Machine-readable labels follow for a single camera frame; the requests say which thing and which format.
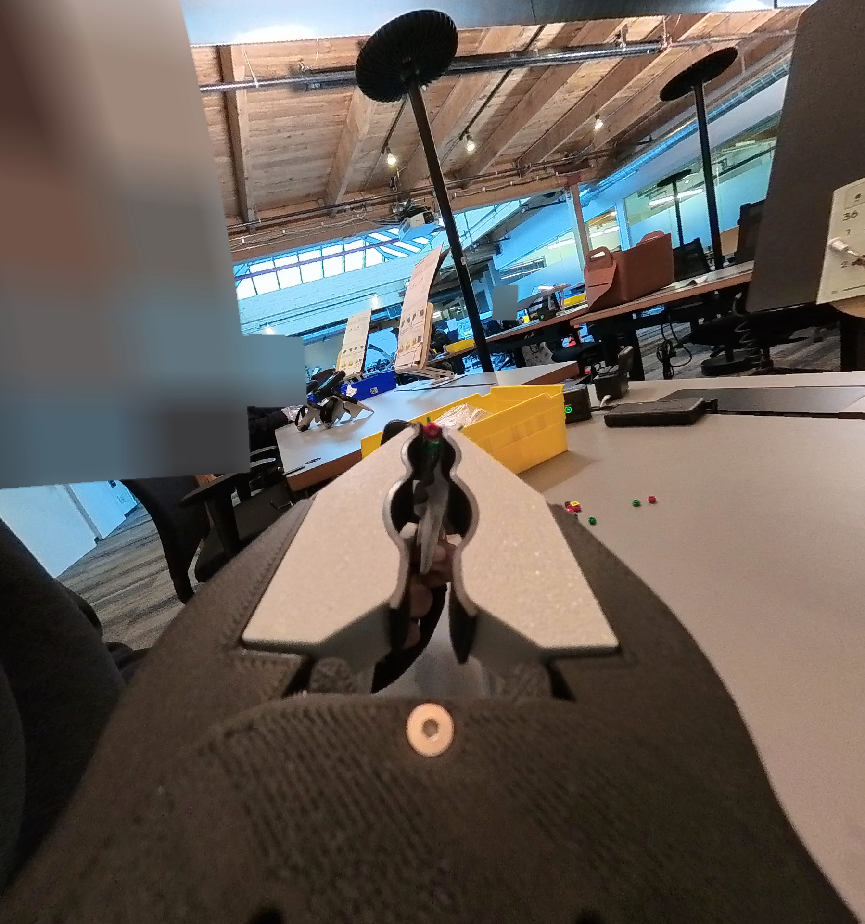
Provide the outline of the idle hand-held gripper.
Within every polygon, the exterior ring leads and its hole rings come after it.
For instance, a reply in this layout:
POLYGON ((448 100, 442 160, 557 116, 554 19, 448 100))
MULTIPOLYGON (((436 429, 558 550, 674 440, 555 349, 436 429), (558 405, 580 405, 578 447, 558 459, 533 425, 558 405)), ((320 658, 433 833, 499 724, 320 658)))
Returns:
POLYGON ((339 421, 346 412, 346 396, 343 385, 346 373, 337 369, 328 369, 316 373, 307 383, 307 396, 295 418, 299 432, 310 428, 311 423, 332 425, 339 421))
POLYGON ((333 426, 337 422, 351 421, 360 415, 372 415, 374 409, 357 400, 356 397, 334 392, 323 403, 320 420, 326 426, 333 426))

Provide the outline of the dark desk divider panel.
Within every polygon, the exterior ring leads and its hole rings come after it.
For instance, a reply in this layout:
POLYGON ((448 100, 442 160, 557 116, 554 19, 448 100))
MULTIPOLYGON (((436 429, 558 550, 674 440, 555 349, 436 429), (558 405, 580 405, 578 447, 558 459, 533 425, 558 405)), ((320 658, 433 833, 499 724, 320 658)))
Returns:
POLYGON ((798 23, 749 312, 821 303, 832 193, 863 177, 865 2, 817 2, 798 23))

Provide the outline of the small instruction board on stand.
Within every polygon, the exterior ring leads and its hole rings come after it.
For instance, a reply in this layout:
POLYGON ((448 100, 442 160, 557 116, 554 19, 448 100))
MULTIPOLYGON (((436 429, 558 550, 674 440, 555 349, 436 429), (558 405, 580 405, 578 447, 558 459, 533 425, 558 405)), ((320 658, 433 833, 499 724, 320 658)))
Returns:
POLYGON ((370 308, 353 314, 347 319, 346 330, 335 365, 339 372, 344 373, 345 379, 355 379, 364 373, 370 321, 370 308))

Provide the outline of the open instruction booklet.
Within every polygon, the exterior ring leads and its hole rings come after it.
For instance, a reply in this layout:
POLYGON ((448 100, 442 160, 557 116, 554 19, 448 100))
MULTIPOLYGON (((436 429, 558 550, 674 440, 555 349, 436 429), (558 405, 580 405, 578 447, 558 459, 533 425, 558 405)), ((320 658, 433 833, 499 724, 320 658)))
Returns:
POLYGON ((865 298, 865 177, 831 197, 818 300, 842 306, 865 298))

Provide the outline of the scattered small toy pieces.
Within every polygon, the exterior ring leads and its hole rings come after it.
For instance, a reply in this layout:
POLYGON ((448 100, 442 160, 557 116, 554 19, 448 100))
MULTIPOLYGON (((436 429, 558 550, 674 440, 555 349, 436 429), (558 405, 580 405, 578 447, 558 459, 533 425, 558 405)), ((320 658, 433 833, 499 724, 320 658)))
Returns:
POLYGON ((562 502, 562 509, 566 514, 577 518, 586 527, 595 527, 611 523, 614 518, 623 515, 625 510, 640 511, 645 507, 654 507, 659 504, 657 495, 632 497, 629 494, 596 494, 586 498, 585 501, 566 500, 562 502))

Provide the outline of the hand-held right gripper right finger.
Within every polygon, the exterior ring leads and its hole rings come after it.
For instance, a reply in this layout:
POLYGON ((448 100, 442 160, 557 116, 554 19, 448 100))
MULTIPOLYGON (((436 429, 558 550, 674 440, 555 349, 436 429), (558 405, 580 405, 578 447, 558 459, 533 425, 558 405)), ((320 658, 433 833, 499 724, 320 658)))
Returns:
POLYGON ((445 532, 456 538, 448 634, 459 664, 492 676, 523 664, 619 653, 619 639, 553 509, 456 428, 442 430, 445 532))

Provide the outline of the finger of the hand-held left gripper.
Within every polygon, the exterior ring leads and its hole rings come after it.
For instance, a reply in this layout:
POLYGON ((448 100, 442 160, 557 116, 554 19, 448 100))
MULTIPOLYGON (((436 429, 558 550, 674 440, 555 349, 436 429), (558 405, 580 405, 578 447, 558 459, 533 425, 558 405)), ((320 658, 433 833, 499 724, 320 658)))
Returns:
POLYGON ((426 575, 432 568, 446 513, 446 476, 442 469, 423 476, 414 487, 414 510, 418 518, 414 538, 417 572, 426 575))

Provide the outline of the black power adapter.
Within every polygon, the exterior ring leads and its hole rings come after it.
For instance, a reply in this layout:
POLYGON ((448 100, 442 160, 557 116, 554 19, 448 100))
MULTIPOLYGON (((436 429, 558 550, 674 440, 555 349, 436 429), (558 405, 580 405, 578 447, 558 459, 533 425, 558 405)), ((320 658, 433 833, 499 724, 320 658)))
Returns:
POLYGON ((619 404, 603 415, 609 428, 671 428, 690 426, 711 412, 717 402, 703 398, 678 398, 619 404))

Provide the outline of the black floor lamp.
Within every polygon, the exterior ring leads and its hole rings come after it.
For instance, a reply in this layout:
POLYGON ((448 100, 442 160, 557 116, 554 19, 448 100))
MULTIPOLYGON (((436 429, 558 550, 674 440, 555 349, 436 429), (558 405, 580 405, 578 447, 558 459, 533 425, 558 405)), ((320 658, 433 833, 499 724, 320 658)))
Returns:
POLYGON ((738 51, 734 47, 712 52, 673 77, 665 84, 660 92, 660 100, 664 103, 673 102, 689 95, 693 98, 696 124, 700 138, 703 187, 712 239, 712 258, 714 268, 717 271, 724 268, 725 257, 720 237, 719 215, 712 165, 712 148, 709 137, 704 87, 716 79, 716 77, 724 74, 727 69, 735 63, 737 58, 738 51))
POLYGON ((475 350, 484 372, 494 370, 471 275, 450 204, 422 89, 445 74, 458 50, 458 28, 445 13, 421 9, 395 17, 377 29, 357 56, 357 87, 370 100, 409 99, 471 322, 475 350))

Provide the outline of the brown tote bag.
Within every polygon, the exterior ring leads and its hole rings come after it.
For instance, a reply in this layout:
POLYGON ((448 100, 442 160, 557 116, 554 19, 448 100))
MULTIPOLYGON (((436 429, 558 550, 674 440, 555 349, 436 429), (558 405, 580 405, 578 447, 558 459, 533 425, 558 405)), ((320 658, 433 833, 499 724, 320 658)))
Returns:
POLYGON ((589 313, 650 295, 674 282, 674 248, 669 233, 651 232, 630 249, 596 248, 586 257, 589 313))

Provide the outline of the person's left hand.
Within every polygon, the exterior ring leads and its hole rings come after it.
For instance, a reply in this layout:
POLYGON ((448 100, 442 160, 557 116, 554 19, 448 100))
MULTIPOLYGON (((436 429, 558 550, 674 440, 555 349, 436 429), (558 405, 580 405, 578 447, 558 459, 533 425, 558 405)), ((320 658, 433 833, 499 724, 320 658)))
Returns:
POLYGON ((455 547, 444 532, 440 532, 432 560, 426 572, 420 571, 420 565, 413 563, 408 572, 407 582, 407 617, 418 621, 425 618, 433 608, 433 592, 446 587, 452 581, 452 560, 455 547))

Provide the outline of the black charging dock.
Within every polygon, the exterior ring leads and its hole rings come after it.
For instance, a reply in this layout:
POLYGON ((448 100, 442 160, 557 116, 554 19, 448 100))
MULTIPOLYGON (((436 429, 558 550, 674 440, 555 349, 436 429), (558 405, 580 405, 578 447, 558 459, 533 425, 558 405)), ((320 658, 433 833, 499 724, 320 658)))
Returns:
POLYGON ((627 394, 633 365, 634 349, 626 346, 618 353, 617 363, 613 367, 593 375, 592 385, 600 407, 610 406, 627 394))

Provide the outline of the neighbouring pale table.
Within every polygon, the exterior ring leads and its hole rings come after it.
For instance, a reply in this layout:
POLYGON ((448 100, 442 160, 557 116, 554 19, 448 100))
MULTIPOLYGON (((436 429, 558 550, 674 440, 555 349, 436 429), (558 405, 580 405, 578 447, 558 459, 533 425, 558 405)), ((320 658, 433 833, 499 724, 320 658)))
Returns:
POLYGON ((337 422, 331 427, 311 427, 300 432, 294 426, 277 430, 277 447, 293 493, 311 490, 338 477, 361 459, 361 441, 380 433, 392 420, 425 418, 433 410, 474 394, 485 395, 496 386, 553 385, 581 377, 575 362, 481 372, 439 384, 430 382, 398 387, 369 398, 371 414, 337 422))

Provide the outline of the long wooden desk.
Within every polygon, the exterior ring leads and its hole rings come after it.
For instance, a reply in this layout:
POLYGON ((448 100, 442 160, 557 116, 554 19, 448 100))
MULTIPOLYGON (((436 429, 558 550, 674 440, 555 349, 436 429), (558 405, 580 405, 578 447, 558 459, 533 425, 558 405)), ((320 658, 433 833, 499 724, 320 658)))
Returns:
POLYGON ((649 295, 603 310, 580 309, 565 313, 564 321, 576 326, 584 323, 609 320, 611 318, 641 313, 649 309, 664 307, 686 299, 701 298, 714 292, 732 289, 750 283, 754 261, 712 271, 688 281, 673 283, 649 295))

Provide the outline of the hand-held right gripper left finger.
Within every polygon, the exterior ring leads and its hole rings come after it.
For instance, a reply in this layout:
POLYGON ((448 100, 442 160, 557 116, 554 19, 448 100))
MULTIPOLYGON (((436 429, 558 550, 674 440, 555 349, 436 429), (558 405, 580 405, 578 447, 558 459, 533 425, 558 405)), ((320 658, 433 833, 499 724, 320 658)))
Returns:
POLYGON ((310 502, 242 631, 245 648, 341 660, 378 692, 422 647, 405 647, 418 515, 410 445, 419 424, 394 433, 310 502))

